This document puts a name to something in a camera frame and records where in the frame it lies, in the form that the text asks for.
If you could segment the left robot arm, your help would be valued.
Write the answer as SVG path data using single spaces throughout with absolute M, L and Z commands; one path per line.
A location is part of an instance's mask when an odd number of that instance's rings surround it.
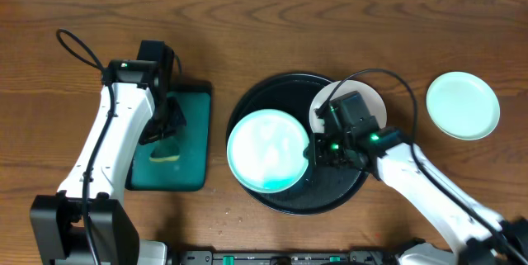
M 103 69 L 99 110 L 77 162 L 54 195 L 31 205 L 42 263 L 171 263 L 165 243 L 139 237 L 124 194 L 137 146 L 174 133 L 172 66 L 172 59 L 112 60 Z

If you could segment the green yellow scrub sponge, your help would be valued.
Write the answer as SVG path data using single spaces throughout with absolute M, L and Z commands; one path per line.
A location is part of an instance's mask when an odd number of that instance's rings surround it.
M 179 143 L 175 137 L 160 140 L 149 156 L 153 163 L 176 162 L 181 155 Z

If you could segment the mint plate bottom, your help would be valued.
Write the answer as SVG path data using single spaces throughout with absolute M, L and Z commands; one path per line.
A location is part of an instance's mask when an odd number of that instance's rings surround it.
M 254 111 L 229 133 L 227 160 L 238 182 L 264 194 L 292 188 L 305 174 L 309 137 L 292 115 L 275 109 Z

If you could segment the mint plate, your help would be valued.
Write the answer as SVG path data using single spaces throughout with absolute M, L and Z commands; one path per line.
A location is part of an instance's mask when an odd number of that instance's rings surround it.
M 427 89 L 427 112 L 445 134 L 459 140 L 490 135 L 500 121 L 500 104 L 492 88 L 466 72 L 448 72 Z
M 238 182 L 264 194 L 292 188 L 305 174 L 309 137 L 292 115 L 275 109 L 254 111 L 229 133 L 227 160 Z

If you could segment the black rectangular water tray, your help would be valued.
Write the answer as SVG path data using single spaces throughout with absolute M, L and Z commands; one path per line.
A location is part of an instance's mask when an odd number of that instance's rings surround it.
M 183 85 L 167 95 L 175 95 L 186 126 L 175 137 L 181 150 L 176 162 L 153 163 L 149 156 L 160 141 L 138 145 L 126 178 L 131 191 L 194 192 L 205 184 L 210 130 L 211 88 Z

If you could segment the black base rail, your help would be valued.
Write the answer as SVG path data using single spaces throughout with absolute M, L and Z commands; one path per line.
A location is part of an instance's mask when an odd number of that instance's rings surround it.
M 380 251 L 348 253 L 212 253 L 185 251 L 174 258 L 181 265 L 389 265 L 398 264 L 396 257 Z

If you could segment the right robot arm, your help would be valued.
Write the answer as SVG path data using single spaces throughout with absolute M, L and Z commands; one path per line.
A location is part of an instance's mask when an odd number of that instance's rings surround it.
M 398 264 L 525 264 L 527 220 L 505 220 L 437 169 L 410 137 L 386 127 L 358 138 L 313 134 L 304 150 L 313 166 L 369 173 L 405 197 L 449 246 L 443 252 L 415 244 L 396 255 Z

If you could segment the white plate top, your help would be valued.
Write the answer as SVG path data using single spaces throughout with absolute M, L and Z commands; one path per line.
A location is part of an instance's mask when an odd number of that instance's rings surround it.
M 309 124 L 313 133 L 324 132 L 324 120 L 316 117 L 316 110 L 322 106 L 323 102 L 338 84 L 339 81 L 328 84 L 312 100 L 309 107 Z M 385 128 L 387 124 L 387 111 L 382 97 L 371 86 L 365 83 L 356 80 L 347 80 L 333 94 L 332 100 L 349 92 L 358 92 L 362 96 L 370 114 L 376 118 L 380 129 Z

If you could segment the black round serving tray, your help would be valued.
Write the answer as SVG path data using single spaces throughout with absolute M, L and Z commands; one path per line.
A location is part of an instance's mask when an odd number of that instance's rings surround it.
M 309 107 L 317 93 L 332 80 L 316 73 L 281 73 L 250 88 L 233 109 L 226 135 L 246 115 L 261 109 L 276 109 L 292 115 L 306 132 Z M 291 215 L 315 215 L 347 202 L 359 191 L 368 174 L 353 168 L 313 167 L 291 188 L 278 193 L 259 193 L 245 187 L 255 200 L 272 210 Z

